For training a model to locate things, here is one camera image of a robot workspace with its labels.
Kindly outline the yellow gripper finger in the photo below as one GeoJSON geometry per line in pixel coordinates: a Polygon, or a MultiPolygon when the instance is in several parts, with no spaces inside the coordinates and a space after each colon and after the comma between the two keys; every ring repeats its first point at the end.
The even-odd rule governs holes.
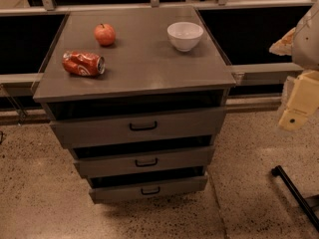
{"type": "Polygon", "coordinates": [[[294,111],[285,110],[279,120],[279,127],[287,131],[294,131],[306,124],[308,117],[295,113],[294,111]]]}

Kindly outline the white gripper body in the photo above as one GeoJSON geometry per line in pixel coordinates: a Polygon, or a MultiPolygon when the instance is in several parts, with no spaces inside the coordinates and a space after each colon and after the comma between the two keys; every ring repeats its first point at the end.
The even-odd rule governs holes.
{"type": "Polygon", "coordinates": [[[285,85],[285,112],[298,117],[310,117],[319,108],[319,72],[305,71],[297,78],[288,77],[285,85]]]}

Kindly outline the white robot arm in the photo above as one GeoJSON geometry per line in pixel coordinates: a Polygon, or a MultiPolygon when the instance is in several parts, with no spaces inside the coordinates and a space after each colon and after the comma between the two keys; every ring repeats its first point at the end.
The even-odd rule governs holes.
{"type": "Polygon", "coordinates": [[[271,45],[269,52],[288,55],[303,69],[301,75],[284,85],[288,100],[278,122],[281,129],[297,130],[319,109],[319,1],[293,29],[271,45]]]}

